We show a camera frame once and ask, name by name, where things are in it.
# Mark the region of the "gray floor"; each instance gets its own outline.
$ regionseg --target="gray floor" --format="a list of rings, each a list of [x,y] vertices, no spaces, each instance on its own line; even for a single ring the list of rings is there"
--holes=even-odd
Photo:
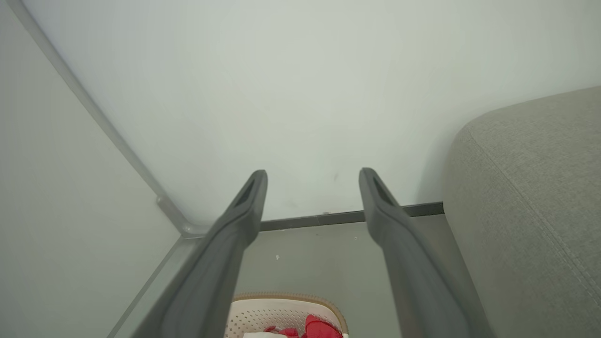
[[[458,285],[477,295],[444,215],[413,218]],[[400,337],[382,250],[365,223],[260,233],[245,251],[237,293],[317,295],[336,304],[350,337]]]

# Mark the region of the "basket rim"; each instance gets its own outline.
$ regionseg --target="basket rim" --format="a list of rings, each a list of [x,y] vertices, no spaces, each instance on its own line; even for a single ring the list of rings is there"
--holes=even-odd
[[[261,298],[267,299],[280,299],[280,300],[293,300],[293,301],[305,301],[309,303],[316,303],[321,306],[327,307],[334,313],[338,321],[343,334],[349,333],[349,327],[346,325],[344,316],[332,302],[318,296],[307,295],[305,293],[290,293],[290,292],[245,292],[234,296],[232,302],[243,301],[243,300],[256,300]]]

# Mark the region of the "gray baseboard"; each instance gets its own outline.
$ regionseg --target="gray baseboard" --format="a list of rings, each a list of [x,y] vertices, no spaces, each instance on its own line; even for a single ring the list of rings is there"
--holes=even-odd
[[[411,217],[441,215],[445,211],[442,202],[415,204],[404,206],[403,209]],[[261,231],[295,229],[303,227],[328,226],[331,224],[364,222],[363,210],[339,212],[337,214],[324,214],[307,217],[287,218],[285,220],[265,221],[261,223]]]

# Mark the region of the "white cloth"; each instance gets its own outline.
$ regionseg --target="white cloth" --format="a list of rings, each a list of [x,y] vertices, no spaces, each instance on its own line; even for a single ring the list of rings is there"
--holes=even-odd
[[[253,332],[245,333],[242,338],[287,338],[283,334],[271,333],[271,332]]]

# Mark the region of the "white wall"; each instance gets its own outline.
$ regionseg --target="white wall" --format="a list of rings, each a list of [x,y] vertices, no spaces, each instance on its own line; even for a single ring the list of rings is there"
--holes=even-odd
[[[0,337],[106,337],[179,237],[0,1]]]
[[[264,217],[441,200],[454,134],[601,84],[597,0],[25,0],[184,212],[212,222],[252,170]]]

